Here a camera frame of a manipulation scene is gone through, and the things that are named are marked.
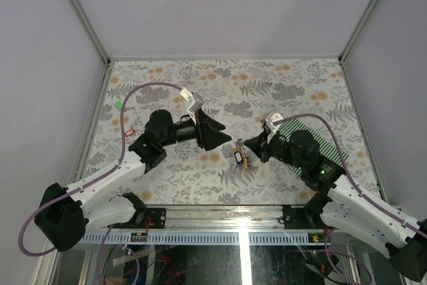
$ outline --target green and white stripes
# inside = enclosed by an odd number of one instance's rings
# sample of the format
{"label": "green and white stripes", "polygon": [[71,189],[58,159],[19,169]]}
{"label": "green and white stripes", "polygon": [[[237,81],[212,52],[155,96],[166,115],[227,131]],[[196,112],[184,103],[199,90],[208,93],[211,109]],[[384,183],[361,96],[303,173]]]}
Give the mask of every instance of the green and white stripes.
{"label": "green and white stripes", "polygon": [[[338,150],[335,146],[329,144],[326,140],[324,140],[322,137],[319,136],[314,130],[312,130],[310,127],[304,125],[302,122],[300,122],[297,119],[293,119],[291,121],[288,121],[285,123],[281,128],[279,128],[278,132],[276,133],[284,136],[286,139],[289,139],[291,136],[291,133],[293,133],[296,130],[305,129],[308,130],[314,137],[314,139],[320,144],[320,153],[328,158],[329,160],[332,160],[337,165],[342,165],[340,160],[340,155],[338,154]],[[348,159],[348,154],[343,152],[344,159]],[[298,176],[301,175],[301,170],[299,168],[295,168],[291,165],[286,165],[290,170],[292,170],[295,174]]]}

